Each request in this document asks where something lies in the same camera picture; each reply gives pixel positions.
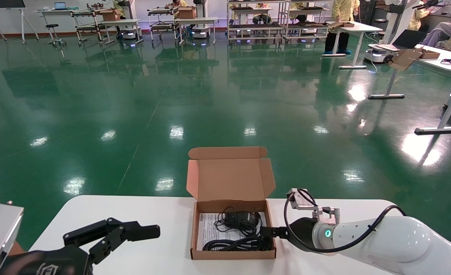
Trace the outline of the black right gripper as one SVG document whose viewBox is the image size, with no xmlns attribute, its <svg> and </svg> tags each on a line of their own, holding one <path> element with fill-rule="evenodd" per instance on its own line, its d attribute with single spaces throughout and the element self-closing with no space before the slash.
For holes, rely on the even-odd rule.
<svg viewBox="0 0 451 275">
<path fill-rule="evenodd" d="M 302 217 L 295 221 L 285 221 L 286 227 L 268 227 L 261 226 L 260 233 L 265 234 L 267 238 L 281 238 L 286 239 L 296 248 L 304 251 L 316 252 L 313 241 L 314 227 L 318 223 L 318 218 Z"/>
</svg>

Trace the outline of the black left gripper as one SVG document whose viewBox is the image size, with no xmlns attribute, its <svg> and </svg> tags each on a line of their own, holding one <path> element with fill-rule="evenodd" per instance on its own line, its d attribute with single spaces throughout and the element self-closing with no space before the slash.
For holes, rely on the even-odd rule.
<svg viewBox="0 0 451 275">
<path fill-rule="evenodd" d="M 0 275 L 92 275 L 92 265 L 100 264 L 124 242 L 157 239 L 160 234 L 159 225 L 108 218 L 65 233 L 61 249 L 8 256 Z"/>
</svg>

